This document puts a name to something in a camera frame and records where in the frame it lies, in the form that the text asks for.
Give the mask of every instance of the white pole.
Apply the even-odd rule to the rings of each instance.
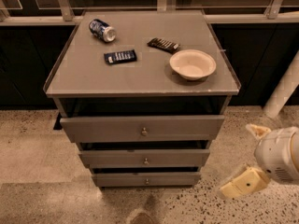
[[[283,75],[270,99],[263,108],[269,118],[274,118],[286,104],[299,85],[299,51],[293,58],[288,70]]]

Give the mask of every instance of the gray table top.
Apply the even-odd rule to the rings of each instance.
[[[117,31],[111,43],[89,30],[100,19]],[[204,82],[187,81],[170,65],[171,54],[150,48],[154,37],[180,44],[180,50],[199,49],[214,58],[214,72]],[[104,53],[134,49],[137,61],[108,65]],[[238,80],[222,57],[200,11],[87,12],[46,94],[49,97],[234,95]]]

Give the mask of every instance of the concrete floor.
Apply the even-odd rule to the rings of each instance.
[[[255,164],[257,142],[245,125],[299,127],[298,106],[285,107],[275,119],[258,106],[228,107],[202,180],[171,189],[95,187],[75,144],[52,129],[56,116],[57,111],[0,111],[0,223],[122,224],[139,210],[155,224],[299,223],[299,186],[272,182],[236,200],[217,195],[237,166]]]

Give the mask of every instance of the can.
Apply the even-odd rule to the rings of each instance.
[[[92,34],[105,42],[111,42],[115,39],[115,29],[104,21],[94,19],[91,21],[89,27]]]

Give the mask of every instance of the white bowl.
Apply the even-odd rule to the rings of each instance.
[[[188,80],[206,78],[216,70],[215,60],[203,51],[185,49],[170,58],[171,68]]]

